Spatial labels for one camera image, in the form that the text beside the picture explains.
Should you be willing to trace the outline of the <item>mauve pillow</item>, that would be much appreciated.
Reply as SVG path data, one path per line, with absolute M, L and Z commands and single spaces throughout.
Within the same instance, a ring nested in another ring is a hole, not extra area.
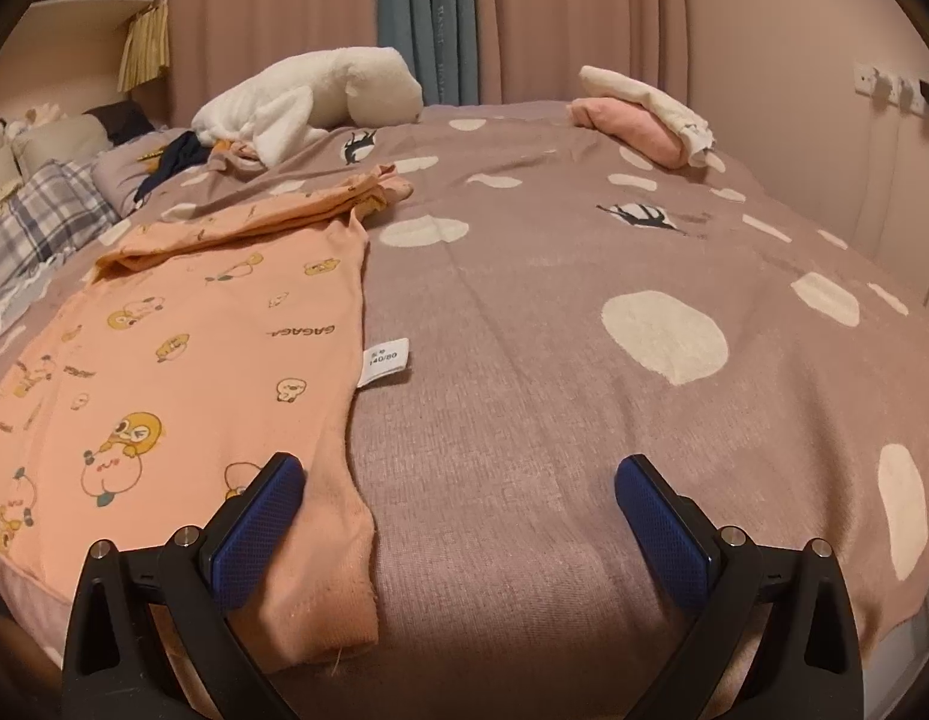
M 98 156 L 92 181 L 120 218 L 133 213 L 140 184 L 157 169 L 163 148 L 183 133 L 185 128 L 154 130 Z

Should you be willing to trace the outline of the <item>teal curtain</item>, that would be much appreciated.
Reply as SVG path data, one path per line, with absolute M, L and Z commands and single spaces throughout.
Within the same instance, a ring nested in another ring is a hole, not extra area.
M 377 0 L 378 44 L 400 52 L 424 103 L 479 103 L 476 0 Z

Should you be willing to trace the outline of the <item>white wall socket strip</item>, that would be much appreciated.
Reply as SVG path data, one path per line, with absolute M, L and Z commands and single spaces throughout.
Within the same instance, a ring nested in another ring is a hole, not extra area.
M 929 122 L 929 82 L 922 78 L 896 75 L 873 64 L 853 66 L 853 89 L 860 96 L 874 99 L 878 106 L 897 107 Z

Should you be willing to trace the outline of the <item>beige pillow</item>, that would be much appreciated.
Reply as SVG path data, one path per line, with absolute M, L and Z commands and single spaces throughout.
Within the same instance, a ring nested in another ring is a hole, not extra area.
M 49 161 L 90 160 L 110 148 L 112 142 L 108 140 L 105 127 L 89 114 L 30 128 L 12 142 L 17 166 L 25 179 Z

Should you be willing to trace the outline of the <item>yellow tassel fringe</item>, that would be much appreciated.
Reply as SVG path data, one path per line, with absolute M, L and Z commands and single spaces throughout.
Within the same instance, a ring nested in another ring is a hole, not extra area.
M 170 68 L 168 0 L 158 2 L 131 18 L 119 62 L 118 91 L 151 83 Z

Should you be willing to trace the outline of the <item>white plush blanket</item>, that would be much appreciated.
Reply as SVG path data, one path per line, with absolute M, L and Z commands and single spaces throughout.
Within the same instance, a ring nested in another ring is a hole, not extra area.
M 424 93 L 393 47 L 339 47 L 279 60 L 215 96 L 191 130 L 206 146 L 238 143 L 266 167 L 287 161 L 344 124 L 417 121 Z

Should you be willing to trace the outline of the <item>dark navy garment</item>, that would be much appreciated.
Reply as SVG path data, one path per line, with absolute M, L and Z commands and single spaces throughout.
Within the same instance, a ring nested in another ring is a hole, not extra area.
M 203 145 L 193 130 L 181 133 L 163 148 L 155 171 L 137 189 L 134 203 L 142 205 L 147 195 L 154 192 L 159 185 L 185 171 L 188 167 L 202 166 L 208 161 L 209 156 L 211 156 L 211 148 Z

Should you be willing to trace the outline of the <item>folded pink garment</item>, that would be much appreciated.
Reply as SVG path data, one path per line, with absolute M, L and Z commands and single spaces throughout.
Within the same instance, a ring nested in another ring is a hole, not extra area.
M 615 98 L 577 98 L 567 106 L 572 124 L 593 128 L 668 169 L 686 164 L 686 146 L 650 110 Z

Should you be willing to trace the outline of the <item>pink curtain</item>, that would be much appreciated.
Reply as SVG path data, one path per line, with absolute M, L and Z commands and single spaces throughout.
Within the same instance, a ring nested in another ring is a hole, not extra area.
M 476 0 L 479 103 L 563 101 L 597 65 L 688 96 L 688 0 Z M 377 0 L 168 0 L 168 117 L 277 60 L 380 46 Z

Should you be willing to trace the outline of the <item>mauve polka dot bedspread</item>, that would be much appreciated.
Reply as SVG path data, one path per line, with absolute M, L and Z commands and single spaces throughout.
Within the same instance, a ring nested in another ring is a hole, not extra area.
M 929 315 L 736 164 L 666 172 L 558 107 L 430 109 L 274 169 L 217 154 L 134 227 L 389 166 L 346 455 L 378 640 L 266 671 L 305 718 L 609 718 L 688 626 L 615 496 L 642 454 L 717 525 L 831 543 L 863 649 L 929 587 Z

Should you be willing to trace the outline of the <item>peach cartoon print garment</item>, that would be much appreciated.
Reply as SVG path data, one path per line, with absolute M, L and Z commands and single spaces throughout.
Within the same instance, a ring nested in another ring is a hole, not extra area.
M 134 227 L 0 355 L 0 592 L 44 653 L 64 652 L 90 544 L 204 523 L 277 452 L 304 466 L 304 505 L 233 627 L 266 671 L 377 644 L 346 433 L 364 221 L 409 193 L 380 166 Z

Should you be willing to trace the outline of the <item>folded cream garment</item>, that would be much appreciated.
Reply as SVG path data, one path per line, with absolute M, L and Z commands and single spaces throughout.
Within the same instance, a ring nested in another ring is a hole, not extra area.
M 584 65 L 579 71 L 583 98 L 615 98 L 655 114 L 686 146 L 684 166 L 705 167 L 715 145 L 709 122 L 656 86 L 608 68 Z

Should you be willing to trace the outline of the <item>plaid blue grey pillow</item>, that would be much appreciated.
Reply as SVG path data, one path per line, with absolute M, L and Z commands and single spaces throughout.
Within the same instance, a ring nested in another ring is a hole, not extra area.
M 119 221 L 92 179 L 92 161 L 49 161 L 0 217 L 0 291 L 56 255 L 75 254 Z

